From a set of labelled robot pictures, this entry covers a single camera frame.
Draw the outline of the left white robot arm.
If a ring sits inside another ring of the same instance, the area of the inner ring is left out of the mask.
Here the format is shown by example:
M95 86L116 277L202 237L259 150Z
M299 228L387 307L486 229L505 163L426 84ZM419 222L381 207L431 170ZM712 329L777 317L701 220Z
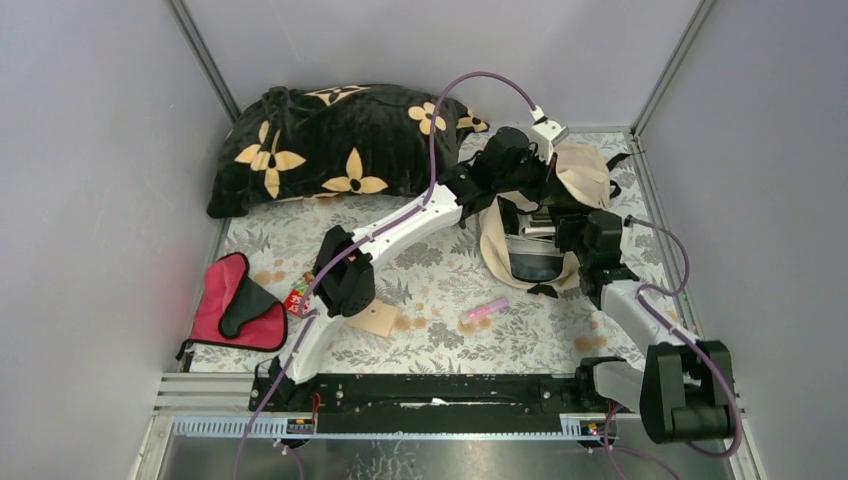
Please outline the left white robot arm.
M555 147L570 134L552 121L528 132L503 127L484 149L444 170L419 197L381 220L352 232L329 230L315 260L314 279L301 305L305 323L272 383L272 398L288 411L309 401L310 385L330 341L343 324L375 298L375 276L387 262L442 229L494 205L500 194L517 192L539 206L556 164Z

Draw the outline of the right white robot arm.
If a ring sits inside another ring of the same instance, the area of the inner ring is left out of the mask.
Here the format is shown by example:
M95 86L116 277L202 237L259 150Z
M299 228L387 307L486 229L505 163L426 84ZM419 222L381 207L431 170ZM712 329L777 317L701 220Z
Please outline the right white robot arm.
M623 262L626 228L648 221L612 212L552 213L555 245L578 261L579 286L593 305L617 321L645 356L643 369L619 357L583 359L575 402L597 412L614 402L636 413L657 444L729 439L738 442L741 412L732 361L720 341L706 341L659 312L649 293L679 295L643 282Z

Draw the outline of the grey photo cover book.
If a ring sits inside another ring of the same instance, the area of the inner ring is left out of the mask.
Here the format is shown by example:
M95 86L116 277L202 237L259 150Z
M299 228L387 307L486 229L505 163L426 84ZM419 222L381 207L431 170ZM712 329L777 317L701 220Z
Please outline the grey photo cover book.
M547 207L532 213L518 213L517 220L517 232L522 238L553 238L556 234L553 217Z

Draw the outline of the beige canvas student bag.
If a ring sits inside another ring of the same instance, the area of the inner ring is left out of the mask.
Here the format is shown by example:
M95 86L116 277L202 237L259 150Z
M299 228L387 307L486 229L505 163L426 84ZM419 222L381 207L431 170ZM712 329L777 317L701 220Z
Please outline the beige canvas student bag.
M547 207L553 217L566 213L609 211L610 200L621 194L610 170L628 158L620 153L607 160L589 145L562 144L555 150L558 163L550 167L543 199L527 199L517 191L501 193L479 213L480 250L483 261L498 280L529 293L557 296L586 285L588 294L600 292L600 284L583 281L589 268L574 253L562 253L553 238L522 238L518 213Z

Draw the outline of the red treehouse book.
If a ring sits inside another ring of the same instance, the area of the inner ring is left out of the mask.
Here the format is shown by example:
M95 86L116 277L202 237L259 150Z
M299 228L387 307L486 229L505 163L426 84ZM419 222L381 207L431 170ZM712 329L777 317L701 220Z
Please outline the red treehouse book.
M284 301L284 307L288 314L301 319L310 311L310 300L304 300L308 287L311 285L314 275L311 271L304 272L294 283L291 291Z

